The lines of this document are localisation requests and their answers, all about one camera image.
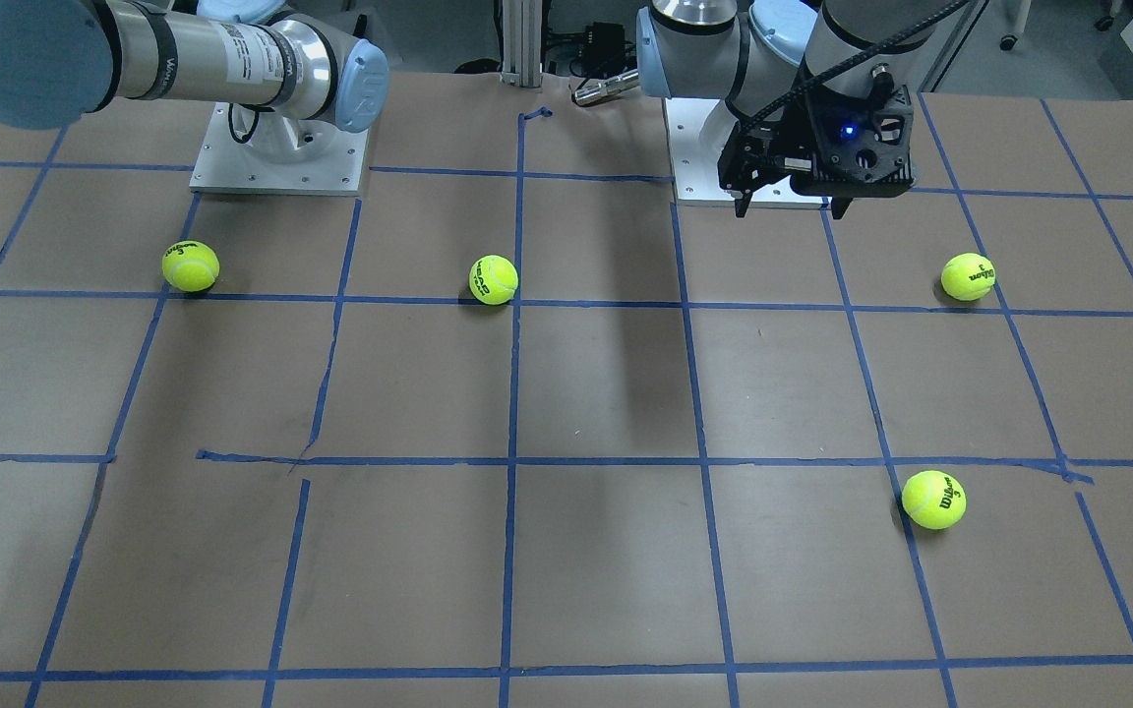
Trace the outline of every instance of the yellow tennis ball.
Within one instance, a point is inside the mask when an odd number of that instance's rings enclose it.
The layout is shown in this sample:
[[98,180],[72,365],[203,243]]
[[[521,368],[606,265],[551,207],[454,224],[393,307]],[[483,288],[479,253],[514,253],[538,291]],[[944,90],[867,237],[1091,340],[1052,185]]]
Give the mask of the yellow tennis ball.
[[179,241],[165,250],[160,261],[169,285],[184,292],[198,292],[213,287],[221,264],[216,254],[198,241]]
[[945,529],[964,515],[968,497],[956,478],[938,470],[912,476],[903,485],[903,511],[927,529]]
[[961,254],[943,266],[943,290],[956,300],[970,301],[995,287],[995,265],[979,254]]
[[485,305],[504,305],[518,290],[518,271],[501,256],[485,256],[471,265],[471,292]]

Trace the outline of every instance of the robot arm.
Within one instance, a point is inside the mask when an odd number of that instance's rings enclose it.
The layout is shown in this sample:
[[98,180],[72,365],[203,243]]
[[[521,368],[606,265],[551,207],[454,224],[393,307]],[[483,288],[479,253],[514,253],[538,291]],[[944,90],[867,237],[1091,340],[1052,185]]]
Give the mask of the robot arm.
[[646,93],[722,99],[733,129],[719,187],[738,216],[768,184],[832,197],[895,197],[917,180],[909,155],[906,76],[942,18],[968,0],[655,0],[642,9],[638,62]]
[[262,8],[248,19],[271,24],[134,0],[0,0],[0,122],[54,129],[122,95],[238,103],[366,130],[386,99],[383,52],[272,0],[254,5]]

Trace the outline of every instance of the metal base plate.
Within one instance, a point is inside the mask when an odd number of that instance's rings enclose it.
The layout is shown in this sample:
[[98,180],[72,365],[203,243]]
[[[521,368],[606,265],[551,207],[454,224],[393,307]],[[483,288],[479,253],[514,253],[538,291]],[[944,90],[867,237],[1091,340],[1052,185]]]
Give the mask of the metal base plate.
[[[666,99],[667,146],[675,176],[675,202],[680,205],[733,206],[733,196],[719,188],[719,150],[702,139],[702,126],[719,101],[714,99]],[[819,210],[823,197],[804,197],[790,188],[790,178],[760,189],[751,207],[775,210]]]
[[195,157],[191,191],[215,194],[305,194],[315,197],[359,197],[369,130],[351,134],[329,123],[316,126],[317,143],[300,155],[283,159],[253,143],[230,137],[227,104],[212,109],[204,144]]

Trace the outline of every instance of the blue joint cap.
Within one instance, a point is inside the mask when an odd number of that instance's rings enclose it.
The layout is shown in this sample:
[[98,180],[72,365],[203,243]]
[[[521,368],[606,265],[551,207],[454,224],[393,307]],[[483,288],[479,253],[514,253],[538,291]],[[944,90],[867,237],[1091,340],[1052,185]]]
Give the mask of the blue joint cap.
[[641,71],[641,91],[655,99],[671,99],[667,72],[658,54],[658,36],[653,31],[649,8],[637,10],[637,67]]
[[282,9],[283,0],[198,0],[195,15],[225,23],[262,24]]
[[112,46],[80,0],[0,0],[0,123],[50,130],[112,86]]
[[800,0],[755,0],[750,23],[768,49],[796,67],[816,26],[816,10]]
[[368,40],[352,46],[340,69],[339,92],[334,94],[334,126],[347,133],[361,133],[383,112],[387,102],[391,68],[387,57]]

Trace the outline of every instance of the blue grid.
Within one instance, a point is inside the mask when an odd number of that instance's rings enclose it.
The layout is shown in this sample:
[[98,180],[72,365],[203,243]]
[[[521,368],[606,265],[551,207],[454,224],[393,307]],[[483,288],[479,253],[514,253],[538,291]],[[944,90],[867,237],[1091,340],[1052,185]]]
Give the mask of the blue grid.
[[[1130,263],[1127,251],[1122,246],[1121,239],[1116,236],[1114,224],[1102,210],[1101,202],[1106,201],[1133,201],[1133,196],[1122,196],[1122,194],[1097,194],[1089,184],[1082,167],[1070,148],[1070,144],[1060,131],[1055,117],[1043,103],[1045,112],[1050,120],[1056,136],[1060,139],[1062,146],[1066,150],[1071,162],[1073,162],[1080,179],[1082,179],[1085,193],[1030,193],[1030,191],[1007,191],[1007,190],[976,190],[963,189],[957,184],[956,176],[948,161],[947,153],[943,148],[942,140],[936,130],[935,121],[931,120],[929,109],[925,97],[920,97],[921,111],[926,113],[927,125],[929,125],[935,138],[936,147],[945,169],[952,181],[949,189],[942,188],[918,188],[917,191],[954,194],[961,203],[966,224],[972,230],[974,241],[979,246],[981,254],[986,254],[985,242],[981,241],[980,233],[965,201],[965,196],[976,194],[989,194],[989,196],[1011,197],[1056,197],[1056,198],[1090,198],[1097,206],[1098,214],[1105,221],[1107,233],[1111,239],[1125,267],[1133,279],[1133,264]],[[590,180],[590,181],[653,181],[667,182],[670,178],[665,176],[573,176],[559,173],[534,173],[526,170],[526,122],[536,117],[548,117],[552,113],[547,108],[518,117],[518,170],[449,170],[449,169],[421,169],[421,168],[387,168],[374,167],[374,171],[384,173],[404,174],[437,174],[437,176],[492,176],[492,178],[504,178],[517,180],[517,223],[516,223],[516,264],[521,267],[522,250],[522,196],[527,179],[563,179],[563,180]],[[40,174],[33,185],[26,204],[19,211],[17,220],[6,237],[3,247],[0,249],[0,265],[8,250],[17,237],[19,228],[26,219],[28,207],[32,206],[40,191],[41,184],[50,170],[56,169],[83,169],[83,170],[154,170],[154,171],[189,171],[189,165],[121,165],[121,164],[63,164],[54,162],[60,144],[63,142],[66,133],[60,130],[51,146],[49,156],[43,162],[9,162],[0,161],[0,168],[40,169]],[[188,219],[185,221],[182,233],[179,238],[186,238],[191,228],[198,201],[196,196],[191,201]],[[1004,299],[1003,289],[998,288],[999,308],[905,308],[905,306],[876,306],[854,305],[850,299],[846,278],[842,271],[841,261],[837,253],[835,238],[833,238],[832,222],[823,212],[824,233],[830,248],[833,267],[838,280],[841,291],[841,304],[739,304],[738,301],[690,301],[688,292],[687,274],[684,274],[683,251],[680,237],[679,212],[675,205],[671,205],[673,214],[673,232],[675,265],[678,265],[678,276],[680,285],[680,301],[590,301],[590,300],[523,300],[521,295],[516,296],[512,301],[512,326],[513,341],[511,349],[511,377],[510,377],[510,419],[509,419],[509,453],[506,458],[305,458],[303,454],[317,440],[321,425],[323,425],[324,402],[326,402],[327,384],[330,370],[332,370],[334,347],[340,332],[342,309],[352,301],[381,301],[382,304],[435,304],[435,305],[458,305],[474,306],[472,301],[449,299],[449,297],[376,297],[376,296],[351,296],[347,295],[347,273],[351,264],[352,251],[355,251],[356,234],[360,220],[360,202],[356,203],[349,242],[347,244],[346,259],[339,282],[337,295],[309,296],[309,295],[208,295],[213,300],[238,300],[238,301],[332,301],[333,304],[333,331],[332,348],[327,357],[327,367],[321,381],[317,394],[317,407],[315,411],[314,425],[312,425],[309,442],[300,457],[290,458],[264,458],[249,457],[249,454],[220,453],[201,450],[198,458],[216,462],[279,462],[284,466],[453,466],[453,463],[471,463],[471,466],[506,466],[508,469],[508,507],[506,507],[506,547],[504,547],[503,569],[503,632],[501,632],[501,663],[499,667],[391,667],[391,668],[280,668],[280,651],[284,637],[287,636],[287,614],[291,605],[291,595],[295,583],[296,565],[300,554],[301,535],[305,532],[305,521],[307,514],[307,503],[309,502],[309,480],[301,480],[300,505],[298,505],[296,523],[293,527],[291,552],[289,552],[287,578],[283,581],[283,591],[280,596],[280,611],[271,650],[271,662],[265,671],[252,668],[252,671],[220,671],[220,672],[184,672],[184,671],[117,671],[117,672],[80,672],[80,671],[50,671],[50,655],[54,650],[60,624],[63,622],[73,585],[76,582],[77,570],[79,569],[83,551],[85,551],[86,538],[91,532],[94,521],[94,513],[97,510],[103,483],[107,479],[108,463],[114,460],[118,441],[120,441],[130,403],[135,398],[138,382],[143,376],[145,360],[156,334],[163,308],[169,300],[185,299],[186,295],[171,292],[163,287],[157,292],[94,292],[94,291],[33,291],[33,290],[0,290],[0,297],[77,297],[78,299],[143,299],[156,301],[152,322],[145,329],[143,346],[139,348],[138,361],[131,372],[129,385],[122,400],[120,412],[118,412],[113,434],[108,443],[108,451],[102,454],[34,454],[34,453],[0,453],[0,461],[22,461],[37,463],[97,463],[99,474],[95,476],[94,489],[86,518],[83,521],[77,546],[73,553],[69,569],[63,580],[63,588],[60,591],[53,619],[49,626],[49,633],[41,650],[40,659],[33,672],[0,672],[0,682],[28,682],[26,708],[33,708],[36,703],[37,693],[44,682],[128,682],[128,681],[256,681],[265,682],[264,708],[269,708],[273,702],[274,685],[282,681],[314,681],[314,680],[392,680],[392,677],[476,677],[476,680],[500,681],[499,708],[508,708],[509,685],[512,675],[518,676],[602,676],[602,675],[667,675],[667,674],[724,674],[727,677],[730,705],[733,708],[741,707],[741,699],[738,694],[736,676],[739,674],[773,674],[794,672],[876,672],[876,671],[938,671],[947,694],[949,708],[957,705],[956,693],[952,685],[952,668],[973,667],[1068,667],[1070,665],[1133,665],[1133,654],[1107,654],[1107,655],[1062,655],[1062,656],[995,656],[994,658],[948,658],[942,645],[942,639],[936,622],[936,613],[929,596],[929,590],[921,568],[921,555],[917,546],[915,537],[910,521],[903,519],[904,536],[908,544],[910,560],[912,560],[913,574],[925,605],[927,622],[935,647],[936,657],[934,659],[868,659],[868,662],[782,662],[782,663],[738,663],[733,656],[732,631],[730,631],[727,600],[725,596],[725,583],[723,570],[719,563],[719,538],[715,528],[714,498],[712,498],[712,467],[715,466],[885,466],[891,478],[891,487],[895,495],[898,494],[900,466],[1021,466],[1030,469],[1060,475],[1065,480],[1080,480],[1080,483],[1093,484],[1087,475],[1071,470],[1072,466],[1133,466],[1133,460],[1118,459],[1080,459],[1066,458],[1058,440],[1050,413],[1047,411],[1042,389],[1038,376],[1031,367],[1029,355],[1025,351],[1024,342],[1021,340],[1015,319],[1016,315],[1028,317],[1133,317],[1133,310],[1107,310],[1107,309],[1012,309]],[[687,340],[687,356],[690,373],[690,385],[692,393],[693,413],[697,426],[696,458],[521,458],[518,455],[518,335],[520,334],[520,314],[522,308],[656,308],[656,309],[681,309],[683,316],[684,340]],[[881,458],[852,458],[852,459],[732,459],[712,458],[706,450],[705,418],[702,418],[701,394],[698,390],[697,379],[697,355],[693,348],[692,336],[692,310],[693,309],[809,309],[809,310],[836,310],[846,315],[850,324],[851,335],[853,335],[855,353],[859,358],[864,386],[868,391],[868,402],[871,407],[874,421],[876,423],[877,440],[880,444]],[[881,420],[880,407],[877,403],[876,390],[874,390],[871,372],[868,368],[868,357],[864,353],[862,339],[860,336],[855,314],[858,313],[954,313],[963,315],[1003,315],[1008,323],[1011,334],[1016,342],[1019,357],[1025,366],[1026,376],[1033,386],[1034,395],[1038,398],[1050,434],[1054,457],[1050,459],[990,459],[990,458],[963,458],[963,457],[927,457],[927,458],[895,458],[891,454],[889,443],[887,443],[885,426]],[[709,537],[712,551],[712,573],[714,574],[716,602],[719,611],[719,630],[723,639],[724,662],[687,664],[687,665],[616,665],[616,667],[587,667],[586,665],[563,665],[562,667],[513,667],[510,658],[510,645],[512,632],[512,602],[513,602],[513,549],[516,549],[516,498],[517,498],[517,474],[518,466],[698,466],[702,476],[702,492],[705,492],[707,537]],[[1079,509],[1082,511],[1088,532],[1092,537],[1093,546],[1097,549],[1099,561],[1105,570],[1107,582],[1121,609],[1125,624],[1127,624],[1130,639],[1133,642],[1133,619],[1130,614],[1127,599],[1119,587],[1114,573],[1114,568],[1109,562],[1109,556],[1100,540],[1098,530],[1092,520],[1088,502],[1082,492],[1075,492]]]

